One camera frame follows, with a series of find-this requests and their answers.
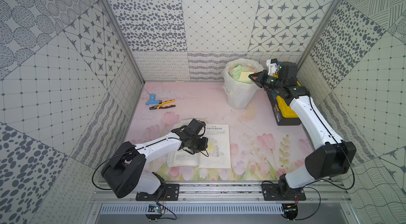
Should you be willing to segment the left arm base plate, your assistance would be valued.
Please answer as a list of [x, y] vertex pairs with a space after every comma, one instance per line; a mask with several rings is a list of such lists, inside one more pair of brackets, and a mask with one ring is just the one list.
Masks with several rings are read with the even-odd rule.
[[177, 201], [179, 197], [180, 184], [163, 184], [153, 194], [138, 192], [136, 201]]

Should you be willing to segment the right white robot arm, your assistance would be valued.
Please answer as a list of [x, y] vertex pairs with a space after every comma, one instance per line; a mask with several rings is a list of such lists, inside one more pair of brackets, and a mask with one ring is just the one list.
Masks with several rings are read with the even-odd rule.
[[280, 176], [281, 189], [301, 189], [326, 177], [352, 171], [355, 145], [333, 130], [317, 109], [309, 90], [298, 83], [297, 65], [271, 59], [266, 66], [255, 83], [265, 91], [277, 94], [296, 113], [314, 147], [302, 167]]

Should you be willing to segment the sketch tutorial book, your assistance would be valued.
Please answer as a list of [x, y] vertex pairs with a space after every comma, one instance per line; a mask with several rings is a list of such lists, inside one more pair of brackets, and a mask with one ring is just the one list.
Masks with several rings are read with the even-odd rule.
[[208, 138], [208, 146], [203, 153], [191, 155], [184, 150], [168, 154], [167, 166], [191, 166], [203, 169], [230, 169], [230, 140], [229, 125], [207, 124], [206, 129], [200, 131]]

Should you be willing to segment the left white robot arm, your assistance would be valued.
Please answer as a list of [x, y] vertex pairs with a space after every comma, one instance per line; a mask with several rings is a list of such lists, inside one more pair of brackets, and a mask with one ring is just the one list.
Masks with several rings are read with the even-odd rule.
[[[206, 150], [179, 148], [173, 130], [192, 119], [206, 124]], [[255, 91], [242, 110], [231, 108], [219, 82], [149, 82], [135, 109], [126, 144], [134, 151], [106, 175], [126, 181], [131, 189], [154, 189], [167, 181], [248, 181], [272, 174], [270, 150], [274, 142], [270, 104]]]

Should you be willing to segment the yellow sticky note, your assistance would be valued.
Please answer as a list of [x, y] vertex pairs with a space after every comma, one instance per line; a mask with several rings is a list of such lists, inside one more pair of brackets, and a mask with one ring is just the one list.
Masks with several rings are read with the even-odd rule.
[[208, 142], [207, 145], [207, 152], [213, 152], [215, 150], [216, 144], [214, 142]]
[[254, 74], [254, 72], [241, 72], [238, 82], [242, 83], [252, 83], [252, 80], [249, 78], [250, 75]]

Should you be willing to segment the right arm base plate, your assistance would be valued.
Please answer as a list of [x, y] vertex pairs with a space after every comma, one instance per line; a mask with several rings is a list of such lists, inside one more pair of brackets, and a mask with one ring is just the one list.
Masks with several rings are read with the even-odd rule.
[[283, 188], [271, 181], [263, 181], [260, 185], [265, 201], [305, 201], [303, 189]]

